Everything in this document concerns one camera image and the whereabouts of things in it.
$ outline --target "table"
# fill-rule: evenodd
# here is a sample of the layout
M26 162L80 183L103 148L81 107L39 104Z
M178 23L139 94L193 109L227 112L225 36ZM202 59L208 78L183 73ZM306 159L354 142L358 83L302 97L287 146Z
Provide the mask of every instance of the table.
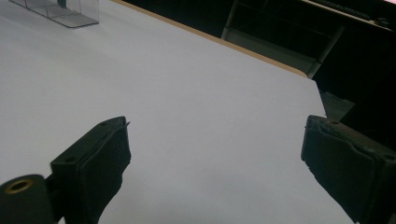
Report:
M0 1L0 182L50 174L125 116L132 163L100 223L351 223L300 159L316 83L111 1L67 30Z

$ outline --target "transparent acrylic box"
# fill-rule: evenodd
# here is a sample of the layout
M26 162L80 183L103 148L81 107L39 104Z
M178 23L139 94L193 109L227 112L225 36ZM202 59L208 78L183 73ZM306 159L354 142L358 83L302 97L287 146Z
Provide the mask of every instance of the transparent acrylic box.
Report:
M9 0L67 28L99 23L98 0Z

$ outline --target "white table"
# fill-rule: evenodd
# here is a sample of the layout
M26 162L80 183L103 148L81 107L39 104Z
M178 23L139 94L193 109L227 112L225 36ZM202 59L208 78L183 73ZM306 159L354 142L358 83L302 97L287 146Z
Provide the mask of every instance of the white table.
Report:
M316 83L101 0L67 30L0 1L0 183L125 116L132 163L100 223L352 223L300 159Z

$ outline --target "tabletop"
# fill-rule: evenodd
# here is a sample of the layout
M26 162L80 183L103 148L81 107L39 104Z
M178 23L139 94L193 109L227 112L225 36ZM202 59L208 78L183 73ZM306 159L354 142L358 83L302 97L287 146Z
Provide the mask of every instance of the tabletop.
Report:
M132 162L100 223L352 223L301 161L315 81L118 3L68 30L0 1L0 182L50 174L125 116Z

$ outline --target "white surface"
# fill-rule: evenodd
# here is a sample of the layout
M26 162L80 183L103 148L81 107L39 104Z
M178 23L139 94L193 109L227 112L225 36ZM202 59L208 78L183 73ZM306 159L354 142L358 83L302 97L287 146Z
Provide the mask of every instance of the white surface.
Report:
M352 223L300 159L316 83L108 1L67 30L0 1L0 183L125 116L100 223Z

